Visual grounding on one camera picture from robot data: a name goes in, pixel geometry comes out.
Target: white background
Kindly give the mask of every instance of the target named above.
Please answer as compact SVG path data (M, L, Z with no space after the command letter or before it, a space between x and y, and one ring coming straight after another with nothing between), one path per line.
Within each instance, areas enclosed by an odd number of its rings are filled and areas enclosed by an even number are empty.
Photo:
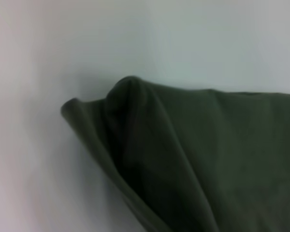
M59 114L120 78L290 93L290 0L0 0L0 232L142 232Z

